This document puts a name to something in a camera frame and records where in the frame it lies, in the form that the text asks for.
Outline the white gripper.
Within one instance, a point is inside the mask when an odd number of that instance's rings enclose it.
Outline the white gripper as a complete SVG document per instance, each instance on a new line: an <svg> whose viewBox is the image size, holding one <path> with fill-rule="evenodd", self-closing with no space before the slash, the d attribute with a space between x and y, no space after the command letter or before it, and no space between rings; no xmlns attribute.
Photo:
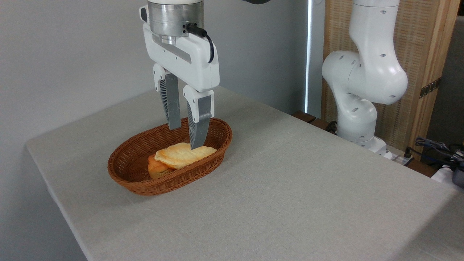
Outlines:
<svg viewBox="0 0 464 261"><path fill-rule="evenodd" d="M190 34L179 37L176 45L163 43L147 23L143 25L146 49L156 63L153 66L155 89L160 93L170 130L181 127L178 78L186 85L183 95L187 101L191 149L204 145L215 115L214 89L219 85L218 52L214 47L211 63L210 42Z"/></svg>

